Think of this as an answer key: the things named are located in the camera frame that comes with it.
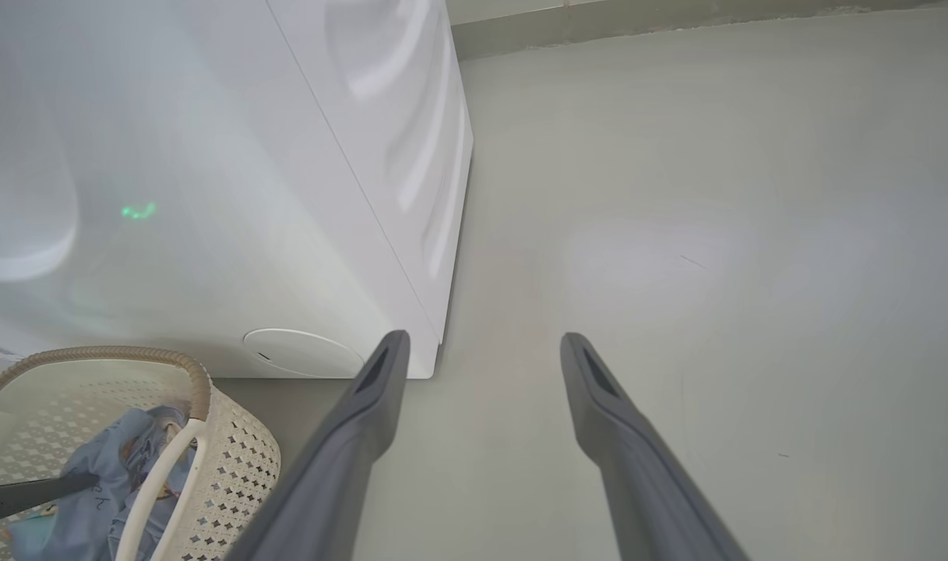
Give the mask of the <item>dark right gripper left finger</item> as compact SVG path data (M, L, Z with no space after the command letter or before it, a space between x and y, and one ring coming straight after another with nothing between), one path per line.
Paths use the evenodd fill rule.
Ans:
M350 560L373 465L400 418L411 339L386 333L240 532L227 560Z

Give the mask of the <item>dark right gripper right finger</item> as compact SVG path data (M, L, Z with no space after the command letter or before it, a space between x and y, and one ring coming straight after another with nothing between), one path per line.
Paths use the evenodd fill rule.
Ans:
M580 333L560 369L576 440L601 470L623 560L747 560L723 519Z

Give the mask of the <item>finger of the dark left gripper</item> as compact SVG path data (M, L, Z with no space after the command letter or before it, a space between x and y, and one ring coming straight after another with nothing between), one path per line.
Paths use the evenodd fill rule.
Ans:
M0 520L96 486L100 477L71 473L61 477L0 485Z

